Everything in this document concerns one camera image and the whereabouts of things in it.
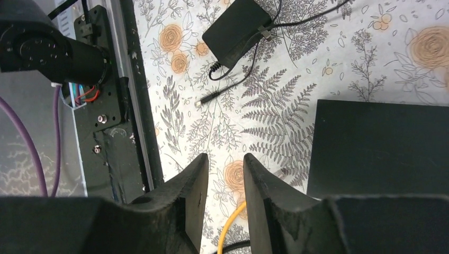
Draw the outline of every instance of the screw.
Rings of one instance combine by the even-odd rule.
[[[99,154],[101,152],[101,147],[99,145],[94,146],[94,153]]]
[[[107,122],[107,117],[106,117],[106,115],[99,115],[97,120],[99,123],[105,124]]]

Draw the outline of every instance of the yellow cable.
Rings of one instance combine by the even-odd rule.
[[[229,230],[229,227],[231,227],[231,224],[234,222],[236,217],[243,211],[243,209],[246,208],[246,201],[244,201],[229,217],[229,219],[226,221],[226,224],[223,227],[223,231],[221,231],[220,240],[218,241],[218,249],[217,254],[223,254],[223,244],[225,242],[226,233]]]

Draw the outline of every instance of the table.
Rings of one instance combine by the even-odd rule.
[[[302,20],[340,1],[284,0],[276,23]],[[338,13],[272,31],[251,77],[197,109],[195,101],[240,80],[250,65],[252,51],[228,78],[207,78],[216,59],[201,35],[231,2],[134,0],[165,181],[199,153],[209,154],[202,253],[215,251],[227,217],[245,199],[244,154],[253,153],[299,191],[307,189],[317,99],[449,101],[449,1],[356,0]],[[271,16],[279,4],[257,2]],[[243,213],[225,245],[248,237]]]

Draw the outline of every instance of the black power adapter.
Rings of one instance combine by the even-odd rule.
[[[203,41],[217,58],[217,62],[232,68],[262,37],[259,30],[272,24],[272,19],[254,0],[235,0],[223,14],[204,32]]]

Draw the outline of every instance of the floral tablecloth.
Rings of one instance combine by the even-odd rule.
[[[256,1],[274,16],[278,0]],[[284,0],[276,23],[303,20],[341,1]],[[249,68],[253,51],[228,78],[207,78],[216,59],[201,36],[231,3],[134,0],[165,180],[199,153],[209,155],[202,253],[216,250],[226,219],[245,200],[244,154],[253,153],[299,191],[307,189],[317,99],[449,102],[449,1],[356,0],[307,24],[272,31],[253,74],[195,108],[195,101],[240,80]],[[246,219],[244,212],[225,245],[249,238]]]

